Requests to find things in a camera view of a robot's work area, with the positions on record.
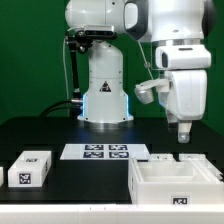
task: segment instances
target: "white cube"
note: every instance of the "white cube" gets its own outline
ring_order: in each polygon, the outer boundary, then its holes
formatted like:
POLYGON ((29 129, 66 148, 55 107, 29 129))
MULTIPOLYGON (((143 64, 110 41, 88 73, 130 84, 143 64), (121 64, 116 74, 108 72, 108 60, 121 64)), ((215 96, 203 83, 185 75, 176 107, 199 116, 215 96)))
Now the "white cube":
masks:
POLYGON ((3 168, 0 167, 0 187, 4 183, 3 168))
POLYGON ((50 151, 24 151, 8 171, 9 187, 41 187, 50 167, 50 151))

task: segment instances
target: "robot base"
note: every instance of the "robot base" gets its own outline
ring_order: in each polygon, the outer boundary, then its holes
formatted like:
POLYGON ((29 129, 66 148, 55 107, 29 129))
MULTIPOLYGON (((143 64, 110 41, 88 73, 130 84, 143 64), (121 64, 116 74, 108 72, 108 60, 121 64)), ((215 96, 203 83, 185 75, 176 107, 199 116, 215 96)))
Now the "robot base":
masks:
POLYGON ((79 125, 85 128, 91 128, 91 129, 99 129, 99 130, 112 130, 112 129, 118 129, 118 128, 129 128, 133 126, 133 117, 130 116, 130 120, 126 120, 123 122, 118 123, 97 123, 97 122, 89 122, 85 120, 79 119, 78 117, 79 125))

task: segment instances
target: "open white box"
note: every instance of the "open white box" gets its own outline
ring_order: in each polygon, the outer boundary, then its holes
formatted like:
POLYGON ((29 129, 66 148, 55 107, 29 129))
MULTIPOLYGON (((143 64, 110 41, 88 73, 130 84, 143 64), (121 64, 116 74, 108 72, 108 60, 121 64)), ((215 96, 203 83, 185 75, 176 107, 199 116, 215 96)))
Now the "open white box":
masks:
POLYGON ((129 160, 128 186, 133 204, 222 204, 221 173, 199 154, 151 154, 148 162, 129 160))

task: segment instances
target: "cable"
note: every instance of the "cable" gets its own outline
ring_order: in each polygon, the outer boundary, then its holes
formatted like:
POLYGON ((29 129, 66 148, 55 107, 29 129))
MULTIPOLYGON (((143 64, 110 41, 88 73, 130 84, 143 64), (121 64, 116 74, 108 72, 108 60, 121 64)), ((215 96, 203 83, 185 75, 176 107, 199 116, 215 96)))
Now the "cable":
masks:
POLYGON ((64 65, 64 75, 65 75, 66 97, 68 100, 69 99, 69 88, 68 88, 68 73, 67 73, 66 59, 65 59, 65 46, 66 46, 66 41, 64 39, 64 41, 63 41, 63 65, 64 65))
POLYGON ((48 111, 52 110, 53 108, 59 106, 59 105, 62 105, 62 104, 66 104, 66 103, 70 103, 72 104, 72 101, 71 100, 62 100, 62 101, 59 101, 57 103, 54 103, 52 104, 51 106, 49 106, 48 108, 46 108, 40 115, 39 117, 43 117, 45 114, 48 113, 48 111))
POLYGON ((57 110, 71 110, 71 109, 79 109, 79 107, 56 107, 56 108, 52 108, 51 110, 49 110, 45 114, 43 114, 41 117, 46 117, 49 113, 57 111, 57 110))
POLYGON ((151 64, 150 64, 149 62, 147 62, 147 60, 146 60, 145 53, 144 53, 144 51, 143 51, 143 48, 142 48, 142 45, 141 45, 140 41, 138 41, 138 46, 139 46, 139 48, 140 48, 140 50, 141 50, 142 57, 143 57, 144 62, 145 62, 145 67, 147 68, 147 70, 148 70, 148 72, 149 72, 149 75, 150 75, 151 79, 154 80, 154 78, 153 78, 153 76, 152 76, 152 73, 151 73, 151 70, 150 70, 151 64))

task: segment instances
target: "white box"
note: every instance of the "white box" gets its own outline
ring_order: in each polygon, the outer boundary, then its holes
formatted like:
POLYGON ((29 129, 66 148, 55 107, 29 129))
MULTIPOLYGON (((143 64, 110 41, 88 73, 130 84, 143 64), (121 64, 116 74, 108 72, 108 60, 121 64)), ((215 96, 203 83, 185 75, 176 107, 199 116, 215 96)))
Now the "white box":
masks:
POLYGON ((41 187, 50 167, 50 151, 24 151, 8 171, 9 187, 41 187))
POLYGON ((3 168, 0 167, 0 187, 4 183, 3 168))
POLYGON ((204 155, 151 155, 148 162, 129 160, 128 187, 133 204, 223 204, 221 173, 204 155))

